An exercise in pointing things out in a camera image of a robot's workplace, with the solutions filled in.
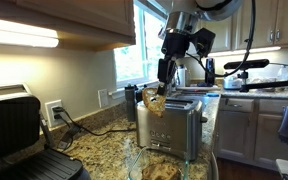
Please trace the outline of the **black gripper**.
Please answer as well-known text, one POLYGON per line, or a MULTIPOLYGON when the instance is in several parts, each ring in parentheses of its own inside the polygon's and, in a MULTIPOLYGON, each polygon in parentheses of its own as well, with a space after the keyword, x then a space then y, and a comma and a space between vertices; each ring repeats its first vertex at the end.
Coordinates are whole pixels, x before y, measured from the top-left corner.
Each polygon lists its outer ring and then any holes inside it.
POLYGON ((167 84, 170 83, 174 76, 175 61, 183 58, 189 47, 189 36, 180 33, 167 33, 161 52, 164 57, 158 62, 158 80, 159 85, 157 94, 166 95, 167 84))

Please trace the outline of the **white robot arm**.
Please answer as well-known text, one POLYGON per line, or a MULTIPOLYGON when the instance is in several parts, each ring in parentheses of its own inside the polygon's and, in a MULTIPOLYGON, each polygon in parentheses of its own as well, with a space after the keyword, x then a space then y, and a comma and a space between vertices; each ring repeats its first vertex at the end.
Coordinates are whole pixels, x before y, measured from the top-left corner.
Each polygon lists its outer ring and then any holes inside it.
POLYGON ((158 63, 158 95, 166 93, 167 85, 175 74, 175 61, 183 58, 190 44, 199 57, 207 57, 216 35, 206 28, 198 29, 198 21, 221 21, 233 15, 242 0, 172 0, 167 23, 161 29, 161 52, 158 63))

